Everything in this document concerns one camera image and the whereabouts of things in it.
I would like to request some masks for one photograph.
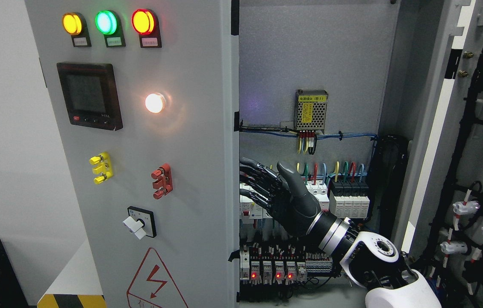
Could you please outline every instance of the red triangle warning label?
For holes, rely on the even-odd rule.
[[[130,308],[188,308],[154,248],[148,248],[126,294]]]

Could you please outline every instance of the robotic arm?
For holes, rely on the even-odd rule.
[[[422,274],[407,266],[390,240],[322,212],[294,168],[279,162],[277,169],[279,174],[240,158],[240,181],[255,190],[240,189],[240,195],[267,210],[290,235],[305,236],[340,263],[354,283],[369,290],[367,308],[441,307]]]

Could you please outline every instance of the yellow warning sticker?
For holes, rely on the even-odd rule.
[[[305,103],[305,102],[326,102],[327,95],[299,95],[298,102]]]
[[[314,103],[302,103],[302,123],[312,122],[312,113],[314,113]]]

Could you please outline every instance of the yellow and black hazard stripe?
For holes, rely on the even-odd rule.
[[[37,308],[106,308],[103,296],[44,294]]]

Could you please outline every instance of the illuminated lamp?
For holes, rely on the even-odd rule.
[[[118,20],[113,12],[102,10],[95,16],[95,26],[101,33],[111,35],[118,28]]]
[[[154,16],[147,9],[138,9],[133,12],[132,25],[140,35],[149,35],[154,31]]]
[[[82,20],[75,12],[68,12],[63,15],[63,28],[70,35],[79,35],[82,32]]]
[[[165,98],[160,93],[149,94],[148,96],[146,96],[146,99],[144,100],[144,106],[151,113],[159,113],[164,109]]]

